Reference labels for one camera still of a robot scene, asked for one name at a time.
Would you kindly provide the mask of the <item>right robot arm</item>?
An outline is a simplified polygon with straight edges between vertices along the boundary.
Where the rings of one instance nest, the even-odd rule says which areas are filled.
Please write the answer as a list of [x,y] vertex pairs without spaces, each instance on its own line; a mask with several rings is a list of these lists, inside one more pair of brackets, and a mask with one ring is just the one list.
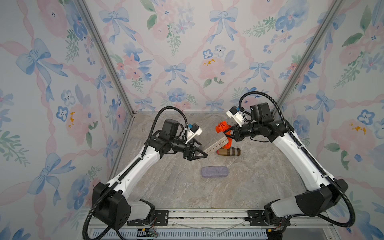
[[263,136],[273,143],[290,161],[301,177],[306,191],[294,197],[272,201],[265,205],[260,217],[249,221],[263,221],[269,226],[279,225],[283,219],[294,216],[321,217],[324,211],[346,199],[348,184],[326,171],[299,140],[294,128],[282,120],[275,120],[269,105],[251,107],[252,121],[245,120],[245,113],[233,106],[227,116],[236,124],[227,131],[230,138],[241,142],[245,138]]

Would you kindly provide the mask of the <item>plaid eyeglass case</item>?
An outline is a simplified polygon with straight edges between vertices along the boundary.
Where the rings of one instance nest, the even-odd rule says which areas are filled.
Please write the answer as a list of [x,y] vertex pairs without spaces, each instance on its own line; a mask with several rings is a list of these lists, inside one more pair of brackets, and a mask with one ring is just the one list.
[[242,151],[240,148],[231,147],[228,149],[220,148],[216,151],[216,153],[220,156],[232,156],[237,157],[242,154]]

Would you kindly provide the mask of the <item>orange cleaning cloth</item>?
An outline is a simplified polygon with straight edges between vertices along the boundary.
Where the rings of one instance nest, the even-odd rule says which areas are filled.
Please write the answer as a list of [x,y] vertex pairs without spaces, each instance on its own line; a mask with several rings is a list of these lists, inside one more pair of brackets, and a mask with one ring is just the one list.
[[215,130],[217,133],[224,133],[227,136],[228,143],[224,145],[223,149],[230,149],[232,147],[232,139],[229,138],[229,135],[231,134],[231,125],[228,125],[226,121],[220,122],[216,127]]

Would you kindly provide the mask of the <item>grey eyeglass case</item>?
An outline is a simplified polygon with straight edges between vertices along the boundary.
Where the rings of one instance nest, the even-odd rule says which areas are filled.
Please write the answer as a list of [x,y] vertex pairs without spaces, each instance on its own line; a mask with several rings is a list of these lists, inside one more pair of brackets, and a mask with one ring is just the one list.
[[228,143],[229,143],[229,141],[228,141],[228,138],[226,136],[224,136],[224,137],[219,136],[219,137],[215,138],[214,140],[211,140],[210,142],[208,142],[204,146],[202,146],[201,150],[203,150],[207,154],[211,154],[211,153],[217,151],[218,149],[222,148],[223,146],[225,146]]

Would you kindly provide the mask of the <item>purple fabric eyeglass case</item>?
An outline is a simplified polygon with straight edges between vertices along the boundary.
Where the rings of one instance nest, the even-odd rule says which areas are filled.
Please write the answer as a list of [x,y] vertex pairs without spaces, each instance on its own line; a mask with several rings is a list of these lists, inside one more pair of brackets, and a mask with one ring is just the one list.
[[222,178],[229,175],[229,169],[225,166],[210,166],[201,169],[203,178]]

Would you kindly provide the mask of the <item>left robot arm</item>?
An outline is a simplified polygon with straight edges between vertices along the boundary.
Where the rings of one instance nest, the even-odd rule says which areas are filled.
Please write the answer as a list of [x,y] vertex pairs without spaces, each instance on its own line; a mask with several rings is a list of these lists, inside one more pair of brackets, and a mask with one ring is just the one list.
[[154,221],[155,206],[140,200],[128,200],[139,180],[167,153],[182,153],[183,159],[194,161],[208,155],[199,149],[195,139],[202,133],[197,124],[187,126],[178,136],[179,122],[167,119],[161,130],[152,134],[148,147],[143,147],[136,158],[106,184],[98,183],[92,193],[92,215],[109,229],[119,230],[126,222],[139,221],[149,225]]

